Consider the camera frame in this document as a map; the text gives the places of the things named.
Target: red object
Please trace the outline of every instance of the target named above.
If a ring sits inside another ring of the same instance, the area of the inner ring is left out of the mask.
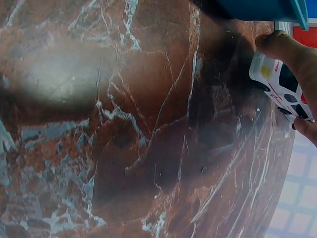
[[[271,87],[271,89],[273,90],[273,92],[276,94],[276,96],[283,101],[283,99],[277,94],[277,92],[274,90],[274,88],[272,87],[272,85],[269,83],[269,86]]]
[[[301,96],[301,101],[302,101],[302,103],[307,104],[306,99],[305,99],[305,97],[304,97],[303,94],[302,94],[302,96]]]
[[[294,39],[305,46],[317,48],[317,27],[310,26],[308,31],[303,31],[299,26],[293,28]]]

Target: brown marble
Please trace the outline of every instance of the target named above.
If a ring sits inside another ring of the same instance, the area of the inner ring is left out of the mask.
[[[273,24],[198,6],[1,2],[0,237],[263,237],[294,137],[249,84]]]

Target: finger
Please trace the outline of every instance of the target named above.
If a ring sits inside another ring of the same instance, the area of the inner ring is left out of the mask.
[[[317,127],[307,120],[296,118],[295,128],[317,147]]]
[[[270,58],[283,61],[291,71],[298,71],[299,57],[305,48],[286,32],[278,30],[272,34],[260,35],[256,38],[258,50]]]

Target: toy car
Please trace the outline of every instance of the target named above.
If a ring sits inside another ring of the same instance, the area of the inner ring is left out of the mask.
[[[256,50],[249,70],[252,84],[263,90],[283,114],[313,120],[303,91],[290,69],[280,60]]]

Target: black car window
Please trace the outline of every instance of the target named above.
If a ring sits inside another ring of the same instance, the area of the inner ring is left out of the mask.
[[[290,95],[290,94],[288,94],[288,93],[286,93],[286,94],[284,95],[284,98],[285,98],[288,102],[290,102],[290,103],[295,103],[295,102],[297,102],[296,98],[295,98],[293,95]]]
[[[308,115],[306,114],[306,112],[304,111],[304,109],[302,108],[301,105],[297,104],[297,105],[292,105],[292,108],[294,108],[294,110],[297,112],[297,114],[304,119],[308,118]]]
[[[288,90],[291,90],[294,93],[296,93],[298,82],[293,73],[285,64],[283,64],[281,69],[281,74],[279,76],[279,84],[282,87],[287,88]]]

